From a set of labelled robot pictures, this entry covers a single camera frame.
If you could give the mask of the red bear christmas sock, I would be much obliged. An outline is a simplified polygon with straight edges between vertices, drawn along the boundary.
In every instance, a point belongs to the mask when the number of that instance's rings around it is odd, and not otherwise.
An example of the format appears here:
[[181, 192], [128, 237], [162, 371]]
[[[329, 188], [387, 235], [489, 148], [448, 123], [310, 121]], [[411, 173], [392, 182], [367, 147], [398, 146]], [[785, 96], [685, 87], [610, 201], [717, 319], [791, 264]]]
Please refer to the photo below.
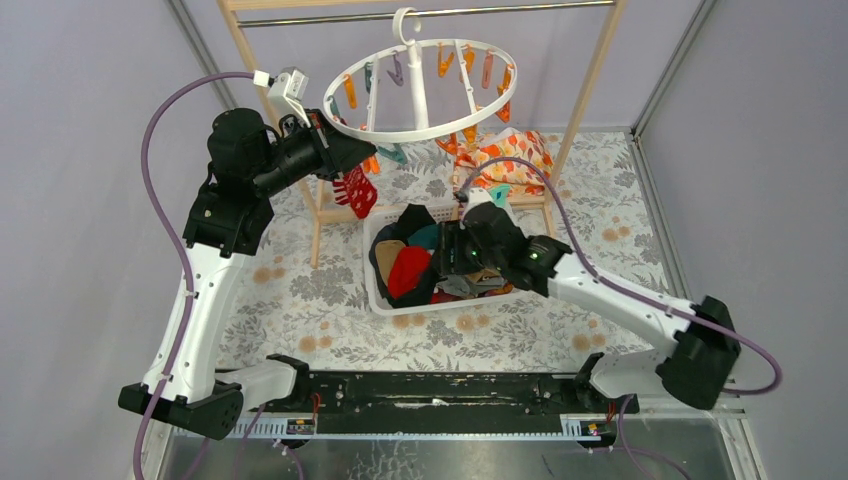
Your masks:
[[342, 178], [343, 199], [358, 219], [367, 217], [377, 201], [377, 190], [363, 168], [356, 166]]

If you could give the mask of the red white striped sock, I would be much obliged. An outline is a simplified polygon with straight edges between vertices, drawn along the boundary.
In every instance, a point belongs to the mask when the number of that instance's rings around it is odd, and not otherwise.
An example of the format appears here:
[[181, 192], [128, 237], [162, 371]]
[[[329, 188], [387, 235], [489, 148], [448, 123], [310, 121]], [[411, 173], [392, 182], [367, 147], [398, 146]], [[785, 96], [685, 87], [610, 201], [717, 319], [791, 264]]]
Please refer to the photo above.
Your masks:
[[333, 200], [336, 205], [345, 206], [350, 203], [346, 179], [344, 176], [340, 176], [331, 181], [332, 192], [333, 192]]

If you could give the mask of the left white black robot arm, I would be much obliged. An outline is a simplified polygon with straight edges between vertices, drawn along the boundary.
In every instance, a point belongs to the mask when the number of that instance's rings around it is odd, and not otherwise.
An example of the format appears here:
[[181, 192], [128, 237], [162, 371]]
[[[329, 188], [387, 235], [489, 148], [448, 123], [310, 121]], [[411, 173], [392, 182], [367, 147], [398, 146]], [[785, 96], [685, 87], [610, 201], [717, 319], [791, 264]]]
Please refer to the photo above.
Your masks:
[[272, 197], [307, 176], [349, 173], [376, 151], [319, 110], [307, 116], [307, 125], [280, 137], [251, 109], [214, 119], [207, 177], [177, 242], [184, 287], [153, 364], [141, 381], [121, 389], [120, 408], [221, 440], [245, 411], [274, 401], [288, 411], [310, 404], [304, 361], [275, 354], [250, 367], [216, 370], [236, 281], [273, 219]]

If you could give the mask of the white round clip hanger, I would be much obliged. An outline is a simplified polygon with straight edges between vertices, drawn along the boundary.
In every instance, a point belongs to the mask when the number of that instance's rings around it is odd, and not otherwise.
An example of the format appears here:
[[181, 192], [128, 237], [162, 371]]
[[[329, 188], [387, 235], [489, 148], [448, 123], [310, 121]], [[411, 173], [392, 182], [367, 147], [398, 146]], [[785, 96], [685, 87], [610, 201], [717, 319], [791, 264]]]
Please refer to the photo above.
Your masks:
[[[417, 39], [422, 12], [391, 15], [395, 44], [353, 63], [332, 80], [322, 110], [342, 133], [372, 144], [403, 144], [460, 134], [470, 142], [492, 117], [510, 121], [518, 68], [504, 49], [463, 38]], [[449, 119], [432, 116], [430, 102], [455, 76], [459, 100]]]

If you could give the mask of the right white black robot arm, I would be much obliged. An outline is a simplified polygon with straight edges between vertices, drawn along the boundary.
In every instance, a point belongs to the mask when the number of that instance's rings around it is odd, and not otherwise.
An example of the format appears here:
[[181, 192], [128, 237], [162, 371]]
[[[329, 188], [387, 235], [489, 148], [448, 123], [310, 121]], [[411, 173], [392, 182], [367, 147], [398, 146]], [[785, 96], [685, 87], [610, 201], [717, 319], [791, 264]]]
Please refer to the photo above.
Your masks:
[[571, 246], [547, 235], [524, 235], [490, 201], [441, 226], [433, 264], [442, 277], [490, 269], [517, 290], [575, 304], [647, 341], [646, 351], [595, 354], [584, 363], [573, 396], [589, 412], [612, 399], [662, 392], [711, 410], [741, 352], [724, 302], [667, 297], [590, 271]]

